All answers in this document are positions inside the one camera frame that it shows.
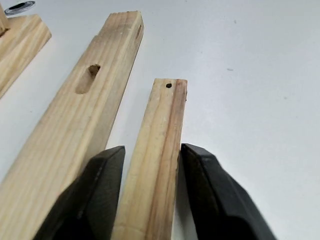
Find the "white table surface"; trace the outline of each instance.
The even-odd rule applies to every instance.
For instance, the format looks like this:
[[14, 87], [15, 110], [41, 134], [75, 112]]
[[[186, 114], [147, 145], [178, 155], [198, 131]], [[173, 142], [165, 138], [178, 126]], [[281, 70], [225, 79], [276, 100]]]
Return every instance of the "white table surface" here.
[[[320, 239], [318, 0], [36, 1], [22, 14], [52, 38], [0, 100], [0, 180], [107, 16], [131, 10], [144, 36], [107, 144], [125, 145], [124, 176], [154, 78], [187, 79], [182, 142], [218, 157], [279, 240]], [[185, 190], [173, 236], [194, 240]]]

